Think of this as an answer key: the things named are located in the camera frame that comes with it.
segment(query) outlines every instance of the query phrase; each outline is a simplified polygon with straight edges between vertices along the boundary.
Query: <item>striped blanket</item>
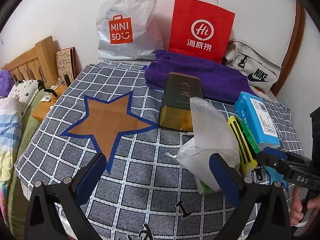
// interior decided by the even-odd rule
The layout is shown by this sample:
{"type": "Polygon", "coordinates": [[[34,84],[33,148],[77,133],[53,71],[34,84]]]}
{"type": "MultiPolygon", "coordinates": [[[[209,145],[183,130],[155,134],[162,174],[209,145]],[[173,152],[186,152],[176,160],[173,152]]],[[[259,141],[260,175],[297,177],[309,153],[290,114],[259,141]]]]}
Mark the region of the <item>striped blanket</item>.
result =
{"type": "Polygon", "coordinates": [[[6,223],[7,189],[21,140],[21,113],[19,99],[14,96],[0,99],[0,209],[6,223]]]}

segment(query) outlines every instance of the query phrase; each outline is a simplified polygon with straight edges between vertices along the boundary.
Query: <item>blanket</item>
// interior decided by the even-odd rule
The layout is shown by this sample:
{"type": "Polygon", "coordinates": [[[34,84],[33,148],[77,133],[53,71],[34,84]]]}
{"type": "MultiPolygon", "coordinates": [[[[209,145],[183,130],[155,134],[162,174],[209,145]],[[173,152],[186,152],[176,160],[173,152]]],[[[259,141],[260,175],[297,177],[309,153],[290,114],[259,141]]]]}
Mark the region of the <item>blanket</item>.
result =
{"type": "MultiPolygon", "coordinates": [[[[110,102],[131,91],[130,111],[157,123],[163,92],[146,86],[143,65],[101,60],[82,70],[15,164],[26,187],[32,190],[38,180],[52,184],[73,177],[96,154],[90,138],[61,135],[85,117],[85,97],[110,102]]],[[[289,110],[279,103],[263,100],[276,124],[283,148],[302,154],[289,110]]],[[[232,105],[208,101],[226,119],[236,114],[232,105]]],[[[158,128],[121,136],[110,173],[104,172],[89,201],[81,206],[99,235],[125,240],[129,234],[132,239],[137,239],[139,232],[145,230],[145,224],[154,239],[205,240],[219,232],[234,207],[222,192],[200,195],[193,175],[165,154],[175,155],[190,138],[184,133],[158,128]],[[188,217],[182,218],[181,206],[190,214],[188,217]]],[[[262,181],[253,175],[254,180],[268,183],[264,170],[262,174],[262,181]]],[[[57,205],[57,208],[59,215],[64,217],[62,207],[57,205]]],[[[256,204],[242,235],[250,231],[258,209],[256,204]]]]}
{"type": "Polygon", "coordinates": [[[15,156],[21,140],[21,113],[19,98],[0,99],[0,209],[7,224],[7,190],[15,156]]]}

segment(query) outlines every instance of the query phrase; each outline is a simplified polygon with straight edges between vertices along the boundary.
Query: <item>purple towel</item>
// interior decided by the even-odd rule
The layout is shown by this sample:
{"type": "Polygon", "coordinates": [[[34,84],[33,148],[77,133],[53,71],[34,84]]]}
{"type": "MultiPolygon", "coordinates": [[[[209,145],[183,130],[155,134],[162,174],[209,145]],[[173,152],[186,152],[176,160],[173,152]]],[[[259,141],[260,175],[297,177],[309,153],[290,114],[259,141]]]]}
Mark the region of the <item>purple towel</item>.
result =
{"type": "Polygon", "coordinates": [[[249,87],[247,77],[236,69],[208,59],[164,50],[156,50],[156,62],[152,62],[146,69],[147,86],[163,90],[169,72],[198,77],[204,97],[208,99],[235,103],[241,91],[257,96],[249,87]]]}

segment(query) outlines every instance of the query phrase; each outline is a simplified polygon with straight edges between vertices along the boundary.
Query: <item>checkered bedsheet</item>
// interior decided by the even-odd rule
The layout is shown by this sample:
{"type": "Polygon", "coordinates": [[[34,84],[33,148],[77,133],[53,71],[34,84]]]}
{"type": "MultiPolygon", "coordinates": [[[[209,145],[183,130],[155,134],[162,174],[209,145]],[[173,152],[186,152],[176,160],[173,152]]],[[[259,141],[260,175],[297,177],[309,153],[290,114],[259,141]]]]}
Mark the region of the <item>checkered bedsheet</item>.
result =
{"type": "MultiPolygon", "coordinates": [[[[162,91],[145,84],[144,62],[119,63],[99,61],[90,64],[64,92],[49,112],[28,148],[15,164],[20,180],[30,190],[41,180],[59,183],[74,176],[96,153],[90,139],[60,136],[85,114],[84,95],[112,100],[133,90],[131,111],[157,122],[162,91]]],[[[290,110],[279,103],[263,99],[272,116],[283,148],[302,154],[297,134],[290,122],[290,110]]],[[[234,107],[209,100],[226,119],[235,114],[234,107]]],[[[175,154],[190,139],[183,133],[154,129],[121,138],[111,173],[104,173],[90,200],[81,206],[96,231],[106,238],[132,239],[147,223],[154,239],[208,240],[218,233],[234,210],[221,192],[200,195],[193,175],[166,152],[175,154]],[[192,214],[182,219],[176,203],[192,214]]],[[[268,176],[263,170],[263,181],[268,176]]],[[[288,204],[290,197],[286,193],[288,204]]],[[[259,205],[252,210],[242,232],[248,234],[259,205]]],[[[59,214],[64,216],[59,206],[59,214]]]]}

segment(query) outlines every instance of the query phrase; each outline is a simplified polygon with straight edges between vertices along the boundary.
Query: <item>wooden headboard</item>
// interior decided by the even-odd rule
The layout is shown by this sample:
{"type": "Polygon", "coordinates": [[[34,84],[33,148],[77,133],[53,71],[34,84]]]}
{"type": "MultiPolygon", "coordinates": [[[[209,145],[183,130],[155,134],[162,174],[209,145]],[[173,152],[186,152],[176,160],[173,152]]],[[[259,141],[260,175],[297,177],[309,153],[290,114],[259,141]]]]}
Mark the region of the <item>wooden headboard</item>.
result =
{"type": "Polygon", "coordinates": [[[52,36],[39,41],[35,46],[2,67],[8,70],[13,79],[42,80],[51,83],[58,80],[56,49],[52,36]]]}

